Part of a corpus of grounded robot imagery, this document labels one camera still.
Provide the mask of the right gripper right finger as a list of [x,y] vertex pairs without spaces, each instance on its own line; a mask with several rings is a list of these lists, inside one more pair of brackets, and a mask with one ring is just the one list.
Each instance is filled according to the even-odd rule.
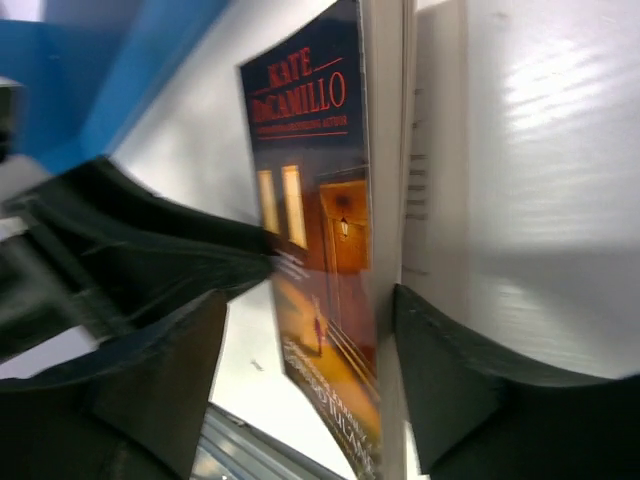
[[635,479],[639,379],[534,360],[408,287],[394,331],[419,464],[433,479]]

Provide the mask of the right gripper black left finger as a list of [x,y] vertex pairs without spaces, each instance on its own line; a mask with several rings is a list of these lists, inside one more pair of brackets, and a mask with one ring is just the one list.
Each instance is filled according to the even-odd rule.
[[1,382],[4,479],[187,479],[224,336],[210,292],[28,379]]

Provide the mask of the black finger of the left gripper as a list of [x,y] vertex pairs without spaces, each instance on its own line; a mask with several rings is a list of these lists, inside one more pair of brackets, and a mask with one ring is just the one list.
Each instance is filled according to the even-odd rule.
[[75,327],[97,343],[208,291],[235,298],[271,273],[255,226],[154,194],[100,156],[51,176],[1,163],[1,356]]

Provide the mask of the Edward Rulane brown book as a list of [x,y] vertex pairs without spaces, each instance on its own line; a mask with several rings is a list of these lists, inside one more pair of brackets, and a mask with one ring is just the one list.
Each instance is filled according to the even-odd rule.
[[418,1],[334,1],[238,68],[283,370],[359,479],[406,475],[392,331],[426,170]]

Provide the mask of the blue and yellow wooden bookshelf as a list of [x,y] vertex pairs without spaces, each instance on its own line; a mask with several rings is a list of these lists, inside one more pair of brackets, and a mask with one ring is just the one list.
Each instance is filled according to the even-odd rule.
[[14,150],[58,174],[116,149],[225,1],[4,1],[1,74],[23,87]]

